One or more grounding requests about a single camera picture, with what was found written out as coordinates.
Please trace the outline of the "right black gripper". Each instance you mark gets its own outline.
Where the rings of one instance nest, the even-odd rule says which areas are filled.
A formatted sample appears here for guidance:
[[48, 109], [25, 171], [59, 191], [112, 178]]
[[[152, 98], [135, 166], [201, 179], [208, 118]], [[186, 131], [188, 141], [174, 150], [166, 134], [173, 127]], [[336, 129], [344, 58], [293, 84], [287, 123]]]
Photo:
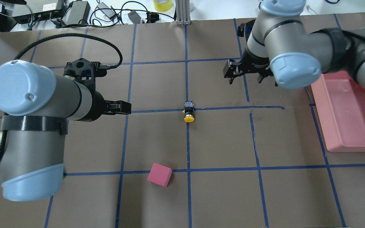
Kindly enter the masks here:
[[259, 57], [253, 54], [249, 48], [245, 48], [240, 61], [227, 60], [223, 75], [228, 79], [229, 84], [233, 84], [234, 79], [248, 73], [257, 73], [258, 84], [267, 77], [273, 77], [274, 74], [270, 69], [269, 59], [267, 57]]

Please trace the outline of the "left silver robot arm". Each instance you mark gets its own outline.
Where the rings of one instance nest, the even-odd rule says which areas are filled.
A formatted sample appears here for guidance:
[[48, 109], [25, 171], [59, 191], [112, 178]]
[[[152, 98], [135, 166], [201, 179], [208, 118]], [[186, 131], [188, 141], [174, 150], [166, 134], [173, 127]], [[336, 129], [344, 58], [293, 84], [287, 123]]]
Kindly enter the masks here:
[[0, 182], [5, 199], [35, 201], [60, 190], [68, 121], [131, 113], [130, 103], [106, 100], [96, 90], [97, 77], [114, 68], [85, 58], [68, 62], [62, 75], [23, 60], [0, 66]]

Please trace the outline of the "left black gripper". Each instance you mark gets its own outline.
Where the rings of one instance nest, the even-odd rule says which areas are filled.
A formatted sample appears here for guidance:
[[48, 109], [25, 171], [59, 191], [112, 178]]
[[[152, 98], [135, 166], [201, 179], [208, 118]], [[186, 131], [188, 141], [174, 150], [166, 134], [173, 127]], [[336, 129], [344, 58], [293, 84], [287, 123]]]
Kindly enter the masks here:
[[102, 115], [129, 115], [131, 114], [131, 103], [126, 101], [105, 100], [103, 96], [95, 91], [93, 94], [93, 102], [89, 112], [84, 116], [85, 122], [97, 120]]

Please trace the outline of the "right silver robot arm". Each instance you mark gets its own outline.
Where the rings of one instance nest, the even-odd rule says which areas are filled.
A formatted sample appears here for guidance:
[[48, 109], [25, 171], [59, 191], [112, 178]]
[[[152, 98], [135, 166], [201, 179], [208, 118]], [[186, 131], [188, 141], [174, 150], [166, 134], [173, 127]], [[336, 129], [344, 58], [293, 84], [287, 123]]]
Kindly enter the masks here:
[[346, 71], [365, 89], [365, 28], [324, 28], [307, 33], [300, 20], [305, 0], [264, 0], [256, 19], [241, 24], [247, 42], [240, 61], [228, 60], [224, 78], [257, 73], [258, 82], [273, 76], [275, 85], [298, 89], [322, 74]]

